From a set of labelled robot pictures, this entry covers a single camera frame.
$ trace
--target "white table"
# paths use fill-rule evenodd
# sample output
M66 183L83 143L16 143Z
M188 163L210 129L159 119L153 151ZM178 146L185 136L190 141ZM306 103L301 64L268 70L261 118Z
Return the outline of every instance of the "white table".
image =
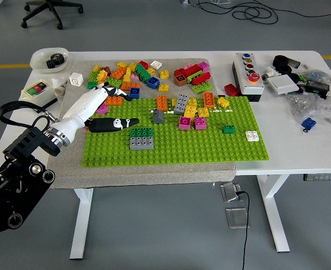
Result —
M232 62L238 51L207 51L207 52L70 52L69 63L65 70L56 74L57 77L69 76L72 65L77 61L91 60L127 60L127 59L178 59L206 58L208 59L215 87L220 95L225 95L224 86L233 83ZM330 68L323 58L314 51L252 51L260 70L271 65L274 56L285 55L302 63L296 72L303 72L303 64L314 69L320 69L331 75ZM37 74L34 71L26 85L39 79L49 79L49 75ZM61 101L49 109L59 116ZM278 96L265 84L264 94L260 102L251 103L253 113L259 125L270 159L268 161L247 161L237 163L237 175L256 175L258 178L265 209L277 252L289 251L289 246L276 207L274 195L290 174L331 173L331 124L318 120L314 129L304 133L303 128L295 121L287 100L283 95ZM23 120L27 114L29 122L35 118L31 110L16 111L12 120ZM0 140L0 165L4 158L2 150L7 147L20 133L19 127L7 126ZM49 156L43 150L34 153L44 164ZM76 232L73 241L71 258L82 258L93 189L75 189L80 199Z

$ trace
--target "black gear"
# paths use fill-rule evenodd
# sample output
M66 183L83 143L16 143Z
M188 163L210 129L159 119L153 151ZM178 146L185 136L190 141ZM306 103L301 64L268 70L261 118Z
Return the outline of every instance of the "black gear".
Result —
M48 60L48 61L47 61L47 66L48 66L49 69L53 69L53 68L55 68L55 63L54 63L54 61L53 61L53 60Z
M57 65L64 64L65 59L64 56L61 53L55 53L51 56L51 60Z

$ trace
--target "office chair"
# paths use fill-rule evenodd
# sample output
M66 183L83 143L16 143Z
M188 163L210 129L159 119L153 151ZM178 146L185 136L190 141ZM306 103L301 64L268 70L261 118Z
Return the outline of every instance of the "office chair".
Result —
M30 14L25 16L23 18L23 22L21 23L21 27L27 28L26 21L28 21L30 18L34 17L36 14L42 12L43 10L49 8L50 11L53 12L54 16L58 20L58 25L57 28L59 30L63 29L63 24L62 21L60 20L60 17L55 10L54 7L78 7L78 12L83 13L83 5L82 4L77 4L77 3L70 3L70 2L63 2L63 0L42 0L42 1L31 1L31 2L26 2L24 9L26 11L30 11L29 6L38 6L35 10L33 10Z

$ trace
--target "plastic bag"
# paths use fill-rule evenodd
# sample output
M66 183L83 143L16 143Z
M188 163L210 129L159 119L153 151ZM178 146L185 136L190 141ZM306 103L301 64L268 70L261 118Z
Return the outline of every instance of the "plastic bag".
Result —
M317 111L319 107L319 96L313 93L304 94L287 94L288 103L290 104L296 122L301 124L306 118Z

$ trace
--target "white bowl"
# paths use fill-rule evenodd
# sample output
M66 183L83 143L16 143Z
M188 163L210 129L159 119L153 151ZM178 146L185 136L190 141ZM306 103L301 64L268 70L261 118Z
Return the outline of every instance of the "white bowl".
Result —
M47 61L55 53L61 53L64 56L64 64L56 66L54 69L49 69ZM68 51L64 48L45 48L33 53L30 59L30 67L39 73L55 73L66 68L68 64Z

